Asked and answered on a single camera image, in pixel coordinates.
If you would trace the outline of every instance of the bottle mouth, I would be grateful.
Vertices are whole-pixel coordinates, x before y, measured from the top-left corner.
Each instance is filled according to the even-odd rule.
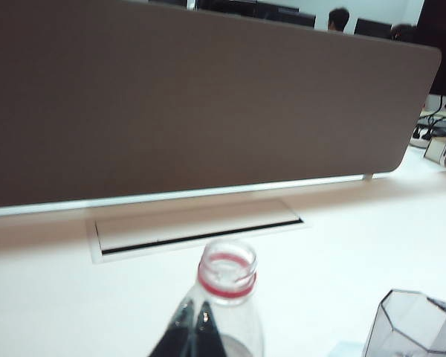
[[[256,253],[237,240],[209,243],[198,265],[198,281],[210,294],[241,298],[253,291],[256,282]]]

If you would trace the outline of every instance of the white desk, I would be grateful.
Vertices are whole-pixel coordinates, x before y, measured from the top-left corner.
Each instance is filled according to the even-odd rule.
[[[203,247],[92,264],[86,219],[274,197],[307,224],[240,234],[259,257],[266,356],[363,343],[391,288],[446,300],[446,172],[425,164],[371,181],[0,217],[0,357],[146,356],[159,339]]]

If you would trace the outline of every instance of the red ring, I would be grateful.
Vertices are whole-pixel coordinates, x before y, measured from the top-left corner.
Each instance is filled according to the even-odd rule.
[[[210,260],[219,260],[219,259],[226,259],[226,260],[232,260],[235,263],[238,263],[240,266],[249,266],[248,261],[244,260],[241,257],[237,257],[232,254],[226,254],[226,253],[220,253],[220,254],[214,254],[212,257],[210,257]],[[241,298],[243,296],[248,295],[254,287],[254,283],[256,282],[256,272],[254,273],[254,276],[252,276],[252,281],[249,283],[249,286],[246,289],[240,290],[238,292],[229,292],[226,290],[217,289],[216,287],[210,285],[205,281],[201,274],[200,269],[201,263],[198,265],[198,281],[199,283],[207,290],[210,294],[220,296],[222,298],[228,298],[228,299],[234,299],[234,298]]]

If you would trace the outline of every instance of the plastic bottle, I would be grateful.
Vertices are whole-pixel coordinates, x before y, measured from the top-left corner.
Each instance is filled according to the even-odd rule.
[[[198,344],[201,329],[208,326],[218,331],[227,357],[264,356],[262,328],[251,297],[256,264],[254,250],[237,240],[218,239],[205,247],[197,281],[187,294],[195,306],[192,357],[220,357],[205,354]]]
[[[185,298],[149,357],[187,357],[193,335],[193,302]]]
[[[243,242],[214,240],[204,250],[195,285],[149,357],[263,357],[252,302],[256,254]]]

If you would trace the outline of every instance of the wall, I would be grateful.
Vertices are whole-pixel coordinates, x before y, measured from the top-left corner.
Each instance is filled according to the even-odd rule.
[[[298,7],[304,13],[316,15],[315,28],[327,29],[329,12],[336,7],[346,7],[350,20],[346,33],[353,33],[359,17],[389,24],[416,23],[424,0],[268,0],[278,4]]]
[[[408,0],[402,22],[416,25],[421,9],[423,8],[423,3],[424,0]]]

